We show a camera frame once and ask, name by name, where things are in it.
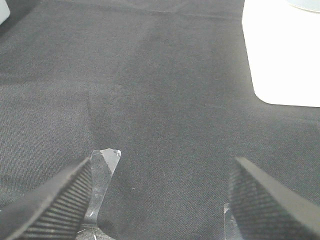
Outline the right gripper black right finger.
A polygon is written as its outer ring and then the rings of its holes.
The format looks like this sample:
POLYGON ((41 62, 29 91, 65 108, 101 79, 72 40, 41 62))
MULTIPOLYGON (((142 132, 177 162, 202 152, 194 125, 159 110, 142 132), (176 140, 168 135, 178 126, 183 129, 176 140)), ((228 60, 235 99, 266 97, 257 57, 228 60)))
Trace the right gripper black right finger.
POLYGON ((235 157, 230 208, 244 240, 318 240, 320 207, 244 157, 235 157))

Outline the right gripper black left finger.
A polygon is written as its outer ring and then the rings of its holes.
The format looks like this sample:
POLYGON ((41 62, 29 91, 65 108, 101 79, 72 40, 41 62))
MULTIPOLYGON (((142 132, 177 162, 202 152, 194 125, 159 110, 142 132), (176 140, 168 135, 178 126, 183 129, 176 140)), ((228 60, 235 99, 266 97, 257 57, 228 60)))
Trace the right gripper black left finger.
POLYGON ((67 166, 0 212, 2 240, 74 240, 92 195, 90 158, 67 166))

